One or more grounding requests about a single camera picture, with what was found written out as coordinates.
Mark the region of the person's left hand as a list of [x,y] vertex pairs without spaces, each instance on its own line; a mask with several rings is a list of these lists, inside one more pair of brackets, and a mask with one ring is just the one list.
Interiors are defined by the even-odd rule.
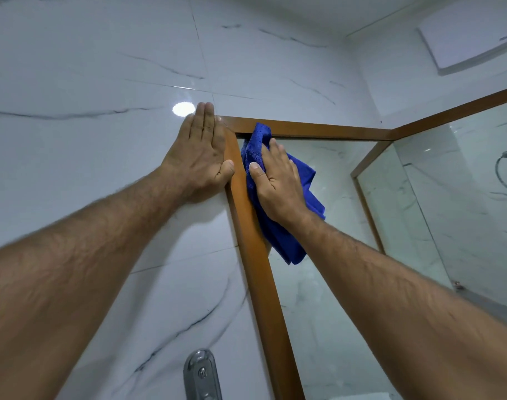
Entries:
[[194,112],[184,119],[176,140],[159,167],[166,184],[182,204],[206,201],[227,185],[215,183],[215,176],[226,161],[224,123],[215,115],[214,105],[205,103],[202,140],[192,140]]

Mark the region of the person's right hand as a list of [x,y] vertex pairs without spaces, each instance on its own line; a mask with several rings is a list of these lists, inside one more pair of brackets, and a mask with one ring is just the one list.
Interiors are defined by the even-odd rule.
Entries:
[[297,167],[284,146],[272,138],[269,147],[262,146],[261,156],[263,170],[271,182],[271,194],[258,198],[268,217],[289,231],[314,223],[322,224],[322,220],[306,206]]

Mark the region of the blue microfiber cloth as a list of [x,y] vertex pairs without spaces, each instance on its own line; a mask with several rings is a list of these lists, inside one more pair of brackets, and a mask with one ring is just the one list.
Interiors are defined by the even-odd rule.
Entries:
[[[306,256],[305,250],[293,235],[277,222],[270,219],[265,213],[257,195],[256,184],[250,175],[249,166],[252,162],[256,162],[264,169],[261,156],[262,146],[268,148],[271,137],[270,127],[257,122],[250,138],[243,144],[241,156],[246,171],[246,189],[249,199],[255,208],[260,230],[267,242],[275,248],[277,253],[287,264],[299,264]],[[297,167],[307,208],[318,215],[322,220],[325,220],[325,207],[310,191],[316,171],[290,154],[289,159],[292,160]]]

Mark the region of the person's left forearm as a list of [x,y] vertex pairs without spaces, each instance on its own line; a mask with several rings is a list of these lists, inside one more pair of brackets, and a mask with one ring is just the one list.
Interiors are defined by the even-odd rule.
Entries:
[[184,166],[0,248],[0,400],[52,400],[134,264],[184,201]]

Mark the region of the person's right forearm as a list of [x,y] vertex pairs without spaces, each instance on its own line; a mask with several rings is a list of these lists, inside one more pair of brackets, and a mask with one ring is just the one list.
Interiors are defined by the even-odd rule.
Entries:
[[507,400],[507,325],[307,209],[281,221],[404,400]]

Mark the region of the brown framed glass shower enclosure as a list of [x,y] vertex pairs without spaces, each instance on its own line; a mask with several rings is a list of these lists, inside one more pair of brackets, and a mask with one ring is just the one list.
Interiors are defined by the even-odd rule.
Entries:
[[276,400],[306,400],[306,397],[270,267],[268,248],[247,194],[246,172],[237,136],[250,135],[255,124],[262,122],[273,130],[276,138],[376,142],[352,170],[350,176],[379,251],[385,254],[383,241],[357,179],[358,176],[397,140],[506,103],[507,88],[394,129],[223,117],[224,122],[230,127],[225,134],[224,157],[232,160],[236,168],[235,175],[226,187],[226,195]]

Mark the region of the chrome wall fixture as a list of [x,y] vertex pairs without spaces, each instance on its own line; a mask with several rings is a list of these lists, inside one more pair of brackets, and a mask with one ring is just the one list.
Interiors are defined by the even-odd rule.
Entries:
[[192,352],[183,366],[186,400],[223,400],[215,358],[209,349]]

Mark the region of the white wall vent cover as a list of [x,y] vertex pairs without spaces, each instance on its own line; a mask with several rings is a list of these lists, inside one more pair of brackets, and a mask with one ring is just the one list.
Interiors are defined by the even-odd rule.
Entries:
[[507,0],[456,0],[417,26],[440,76],[507,53]]

